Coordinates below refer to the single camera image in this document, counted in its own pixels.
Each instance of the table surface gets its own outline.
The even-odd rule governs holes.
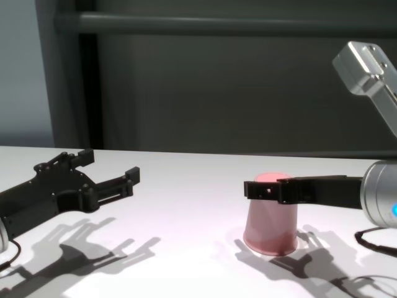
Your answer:
[[[0,191],[34,176],[56,148],[0,147]],[[0,297],[396,297],[397,259],[354,233],[361,210],[298,206],[297,251],[261,256],[242,241],[243,181],[266,172],[362,176],[374,162],[324,158],[95,151],[80,170],[95,182],[139,166],[134,196],[93,214],[69,212],[17,238],[22,253],[0,276]],[[367,240],[395,244],[394,230]],[[0,255],[3,261],[15,253]]]

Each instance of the gray wall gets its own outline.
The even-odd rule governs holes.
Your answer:
[[[0,2],[0,145],[54,145],[34,1]]]
[[[99,0],[142,16],[354,20],[390,17],[383,1]],[[202,153],[393,150],[369,100],[345,89],[342,38],[101,35],[105,145]],[[396,40],[378,43],[397,65]]]
[[[0,145],[87,146],[78,37],[53,26],[73,3],[0,2]]]

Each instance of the plastic cup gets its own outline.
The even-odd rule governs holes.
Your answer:
[[[257,182],[290,178],[283,173],[259,175]],[[251,200],[243,240],[250,249],[269,256],[285,256],[296,250],[298,206],[276,201]]]

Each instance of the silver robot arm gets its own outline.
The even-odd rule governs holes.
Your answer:
[[[397,137],[397,71],[385,52],[372,43],[349,42],[333,60],[346,88],[371,99]],[[362,178],[360,202],[379,227],[397,228],[397,161],[379,161]]]

